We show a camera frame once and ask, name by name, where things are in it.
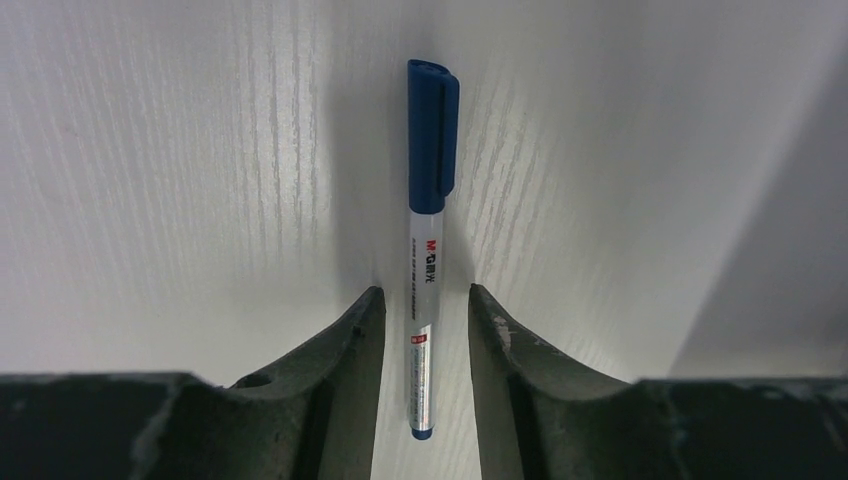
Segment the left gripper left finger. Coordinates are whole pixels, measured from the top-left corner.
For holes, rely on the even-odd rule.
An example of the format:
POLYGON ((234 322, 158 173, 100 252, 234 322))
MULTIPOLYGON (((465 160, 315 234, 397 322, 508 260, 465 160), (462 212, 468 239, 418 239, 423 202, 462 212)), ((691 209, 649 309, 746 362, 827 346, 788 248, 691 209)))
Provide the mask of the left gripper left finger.
POLYGON ((367 479, 382 289, 229 387, 187 372, 1 379, 5 479, 367 479))

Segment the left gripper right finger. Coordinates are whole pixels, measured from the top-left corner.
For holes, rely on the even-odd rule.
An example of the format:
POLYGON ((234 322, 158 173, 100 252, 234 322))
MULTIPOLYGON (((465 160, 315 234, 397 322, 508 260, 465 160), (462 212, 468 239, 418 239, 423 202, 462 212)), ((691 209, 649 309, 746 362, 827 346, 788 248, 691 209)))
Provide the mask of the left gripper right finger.
POLYGON ((486 479, 843 479, 843 378, 640 380, 566 355, 482 285, 468 297, 486 479))

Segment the blue capped whiteboard marker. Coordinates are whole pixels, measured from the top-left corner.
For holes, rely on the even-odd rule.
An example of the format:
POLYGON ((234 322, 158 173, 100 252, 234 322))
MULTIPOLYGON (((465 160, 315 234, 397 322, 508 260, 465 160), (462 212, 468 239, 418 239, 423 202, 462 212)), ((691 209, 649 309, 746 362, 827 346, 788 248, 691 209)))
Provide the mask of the blue capped whiteboard marker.
POLYGON ((443 216, 454 189, 460 83, 446 67, 407 63, 408 423, 419 441, 434 430, 434 329, 441 315, 443 216))

